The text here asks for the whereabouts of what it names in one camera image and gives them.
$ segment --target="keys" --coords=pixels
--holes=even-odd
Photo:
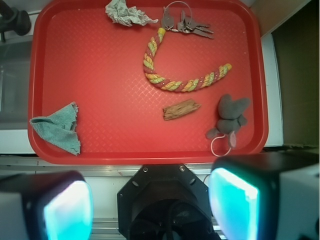
[[[181,22],[177,24],[177,30],[179,32],[185,34],[197,34],[202,37],[206,37],[209,39],[214,39],[214,37],[210,34],[214,32],[208,29],[210,27],[209,24],[196,22],[193,18],[186,16],[184,10],[181,11]]]
[[[206,23],[196,22],[193,18],[186,16],[184,10],[181,11],[181,21],[175,26],[174,18],[169,14],[169,8],[163,8],[163,18],[161,19],[161,27],[173,32],[181,32],[184,34],[197,34],[202,37],[214,39],[211,35],[214,32],[209,29],[210,25]]]

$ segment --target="rope toy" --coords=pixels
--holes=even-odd
[[[164,28],[160,27],[158,29],[157,34],[150,39],[143,58],[144,74],[150,81],[150,83],[152,83],[155,87],[171,92],[192,92],[211,86],[212,84],[216,83],[224,76],[226,76],[228,71],[231,70],[231,64],[227,63],[225,65],[219,66],[218,69],[210,72],[204,77],[189,81],[173,81],[160,76],[155,71],[154,58],[161,42],[164,39],[165,33],[166,30]]]

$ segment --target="bark piece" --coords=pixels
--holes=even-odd
[[[163,108],[163,119],[165,121],[180,118],[186,114],[190,114],[200,108],[201,104],[189,99],[178,104]]]

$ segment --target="gray cloth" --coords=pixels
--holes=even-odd
[[[158,19],[152,20],[145,15],[144,11],[138,10],[135,6],[128,8],[126,0],[112,0],[105,6],[105,13],[112,19],[113,23],[127,27],[131,27],[132,23],[145,26],[158,22]]]
[[[75,132],[78,107],[75,102],[50,116],[34,117],[30,124],[43,140],[71,153],[80,153],[80,141]]]

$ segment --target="gray surface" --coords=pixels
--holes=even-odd
[[[0,130],[27,128],[31,43],[0,45]]]
[[[285,145],[319,146],[319,1],[272,33]]]

